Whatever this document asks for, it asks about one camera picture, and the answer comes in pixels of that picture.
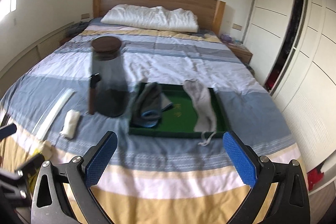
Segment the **translucent plastic sleeve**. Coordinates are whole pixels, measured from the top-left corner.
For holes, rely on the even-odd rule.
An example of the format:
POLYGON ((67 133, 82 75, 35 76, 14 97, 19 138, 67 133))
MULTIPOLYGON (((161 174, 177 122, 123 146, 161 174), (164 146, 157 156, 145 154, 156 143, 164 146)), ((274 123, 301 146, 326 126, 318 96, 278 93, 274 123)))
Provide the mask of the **translucent plastic sleeve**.
POLYGON ((33 128, 32 134, 39 141, 44 141, 51 125, 65 106, 70 97, 75 93, 71 88, 62 89, 61 92, 54 98, 54 100, 47 106, 46 110, 39 118, 37 124, 33 128))

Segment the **wooden headboard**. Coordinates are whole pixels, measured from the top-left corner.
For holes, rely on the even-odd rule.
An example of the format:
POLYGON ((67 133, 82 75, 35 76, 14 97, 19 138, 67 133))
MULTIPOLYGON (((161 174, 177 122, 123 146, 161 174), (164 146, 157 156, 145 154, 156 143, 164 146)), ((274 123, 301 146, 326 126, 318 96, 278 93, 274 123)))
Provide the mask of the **wooden headboard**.
POLYGON ((156 7, 168 10, 184 9, 198 17, 199 27, 220 35, 226 3, 220 0, 93 0, 93 17, 104 16, 112 7, 120 4, 156 7))

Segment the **white cloth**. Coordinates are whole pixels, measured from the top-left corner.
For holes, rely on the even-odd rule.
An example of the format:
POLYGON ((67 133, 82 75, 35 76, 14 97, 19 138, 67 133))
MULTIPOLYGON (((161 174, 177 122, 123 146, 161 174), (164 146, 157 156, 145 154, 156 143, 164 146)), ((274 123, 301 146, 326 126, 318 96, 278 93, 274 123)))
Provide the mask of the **white cloth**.
POLYGON ((67 139, 73 139, 79 119, 79 111, 69 110, 66 114, 64 125, 60 134, 67 139))

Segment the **window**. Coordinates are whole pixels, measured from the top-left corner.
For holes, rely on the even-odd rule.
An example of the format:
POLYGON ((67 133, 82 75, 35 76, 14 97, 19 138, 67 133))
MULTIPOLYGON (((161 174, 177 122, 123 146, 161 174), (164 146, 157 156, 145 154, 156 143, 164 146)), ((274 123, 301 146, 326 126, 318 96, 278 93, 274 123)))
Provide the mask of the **window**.
POLYGON ((0 2, 0 20, 17 9, 17 0, 1 0, 0 2))

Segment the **yellow textured towel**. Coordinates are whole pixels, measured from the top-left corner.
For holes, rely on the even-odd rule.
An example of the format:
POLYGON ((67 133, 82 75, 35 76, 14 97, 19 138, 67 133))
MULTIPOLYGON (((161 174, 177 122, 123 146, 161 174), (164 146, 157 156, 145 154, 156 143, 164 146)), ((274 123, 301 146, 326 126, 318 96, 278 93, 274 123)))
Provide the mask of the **yellow textured towel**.
POLYGON ((41 164, 46 160, 50 160, 52 158, 52 154, 53 154, 53 146, 51 142, 47 140, 40 141, 39 144, 35 146, 33 152, 31 153, 30 158, 32 158, 33 156, 42 156, 42 162, 37 167, 34 167, 35 173, 29 175, 28 182, 31 194, 33 194, 34 192, 41 164))

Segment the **wall switch plate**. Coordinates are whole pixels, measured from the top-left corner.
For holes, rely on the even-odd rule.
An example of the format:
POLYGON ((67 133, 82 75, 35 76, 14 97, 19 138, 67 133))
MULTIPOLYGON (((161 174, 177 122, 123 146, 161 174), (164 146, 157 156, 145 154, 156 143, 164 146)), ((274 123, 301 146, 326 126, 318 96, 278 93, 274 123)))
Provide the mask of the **wall switch plate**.
POLYGON ((90 13, 81 14, 81 19, 88 19, 88 18, 90 18, 90 13))
POLYGON ((238 24, 233 24, 233 25, 232 25, 232 28, 233 28, 234 30, 241 31, 243 27, 242 27, 241 25, 238 25, 238 24))

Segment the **grey cloth face mask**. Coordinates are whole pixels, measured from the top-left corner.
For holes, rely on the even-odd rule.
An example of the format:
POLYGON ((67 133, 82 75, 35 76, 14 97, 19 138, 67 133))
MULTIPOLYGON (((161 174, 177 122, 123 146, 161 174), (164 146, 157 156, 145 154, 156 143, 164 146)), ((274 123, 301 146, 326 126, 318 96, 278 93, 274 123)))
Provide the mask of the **grey cloth face mask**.
POLYGON ((191 98, 198 117, 194 126, 194 131, 201 133, 201 141, 198 145, 207 146, 217 133, 217 116, 211 104, 209 88, 197 79, 185 80, 182 86, 191 98))

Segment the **left wall switch plate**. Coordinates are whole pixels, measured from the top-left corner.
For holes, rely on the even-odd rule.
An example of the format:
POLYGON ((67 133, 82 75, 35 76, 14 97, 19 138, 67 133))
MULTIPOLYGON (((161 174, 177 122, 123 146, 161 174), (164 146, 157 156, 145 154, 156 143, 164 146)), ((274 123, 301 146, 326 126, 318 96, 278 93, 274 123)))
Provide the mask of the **left wall switch plate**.
POLYGON ((88 18, 90 18, 90 13, 81 14, 81 19, 88 19, 88 18))

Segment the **purple items on nightstand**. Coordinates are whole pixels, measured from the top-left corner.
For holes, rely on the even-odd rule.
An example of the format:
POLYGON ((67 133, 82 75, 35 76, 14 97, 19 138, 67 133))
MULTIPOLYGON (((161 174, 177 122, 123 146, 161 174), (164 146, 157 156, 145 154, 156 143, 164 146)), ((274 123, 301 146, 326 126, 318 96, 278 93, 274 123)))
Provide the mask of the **purple items on nightstand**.
POLYGON ((231 43, 231 44, 242 44, 242 42, 240 40, 237 40, 235 38, 233 38, 230 34, 221 34, 220 35, 220 40, 223 43, 231 43))

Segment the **white pillow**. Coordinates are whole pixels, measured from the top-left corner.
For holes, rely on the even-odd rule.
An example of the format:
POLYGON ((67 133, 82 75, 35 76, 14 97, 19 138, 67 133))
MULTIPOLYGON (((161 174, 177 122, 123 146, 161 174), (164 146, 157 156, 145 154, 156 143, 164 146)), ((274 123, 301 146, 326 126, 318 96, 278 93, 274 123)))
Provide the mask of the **white pillow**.
POLYGON ((167 10, 162 6, 117 5, 101 19, 101 23, 148 30, 198 32, 197 16, 190 10, 167 10))

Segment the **red object by wardrobe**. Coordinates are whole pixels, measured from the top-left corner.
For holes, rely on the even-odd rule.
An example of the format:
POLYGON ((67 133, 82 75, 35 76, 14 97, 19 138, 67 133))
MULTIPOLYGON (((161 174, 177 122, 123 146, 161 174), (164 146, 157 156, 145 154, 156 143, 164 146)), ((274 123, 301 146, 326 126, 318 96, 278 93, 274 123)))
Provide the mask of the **red object by wardrobe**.
POLYGON ((324 173, 320 169, 314 168, 307 173, 308 190, 311 191, 315 184, 323 179, 324 173))

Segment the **smoky glass pitcher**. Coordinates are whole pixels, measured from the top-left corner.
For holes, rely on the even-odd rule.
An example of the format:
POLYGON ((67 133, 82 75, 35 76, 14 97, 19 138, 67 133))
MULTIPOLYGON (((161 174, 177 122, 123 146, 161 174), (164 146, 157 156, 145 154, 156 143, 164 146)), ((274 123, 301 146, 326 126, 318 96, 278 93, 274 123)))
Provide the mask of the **smoky glass pitcher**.
POLYGON ((122 41, 102 36, 91 41, 92 66, 89 78, 88 112, 106 117, 121 116, 129 100, 122 41))

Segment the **dark teal fluffy towel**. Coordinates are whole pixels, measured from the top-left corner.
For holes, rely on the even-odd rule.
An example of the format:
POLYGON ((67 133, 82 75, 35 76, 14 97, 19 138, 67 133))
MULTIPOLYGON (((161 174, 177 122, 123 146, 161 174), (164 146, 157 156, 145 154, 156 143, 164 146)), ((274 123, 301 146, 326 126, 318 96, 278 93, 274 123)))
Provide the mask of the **dark teal fluffy towel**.
POLYGON ((162 119, 162 113, 172 106, 173 102, 159 83, 147 83, 134 102, 131 123, 138 127, 155 127, 162 119))

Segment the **dark green tray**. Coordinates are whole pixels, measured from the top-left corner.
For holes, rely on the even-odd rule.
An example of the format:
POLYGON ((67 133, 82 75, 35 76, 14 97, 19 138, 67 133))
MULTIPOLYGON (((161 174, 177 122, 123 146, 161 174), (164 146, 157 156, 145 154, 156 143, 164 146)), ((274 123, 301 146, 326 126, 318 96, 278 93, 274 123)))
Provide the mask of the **dark green tray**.
MULTIPOLYGON (((129 134, 157 137, 199 139, 200 132, 195 132, 197 112, 193 108, 192 100, 181 85, 161 84, 162 92, 173 103, 162 113, 162 119, 151 128, 145 128, 130 122, 129 134)), ((217 133, 214 138, 221 138, 231 129, 226 112, 219 96, 213 88, 209 89, 211 104, 217 117, 217 133)))

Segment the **white sliding wardrobe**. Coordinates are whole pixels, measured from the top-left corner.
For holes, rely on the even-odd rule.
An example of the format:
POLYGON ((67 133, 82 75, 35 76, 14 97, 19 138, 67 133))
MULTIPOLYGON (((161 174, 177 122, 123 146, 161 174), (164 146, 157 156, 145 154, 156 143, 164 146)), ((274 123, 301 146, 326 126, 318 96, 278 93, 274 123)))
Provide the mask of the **white sliding wardrobe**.
POLYGON ((335 182, 335 0, 253 0, 243 43, 316 193, 335 182))

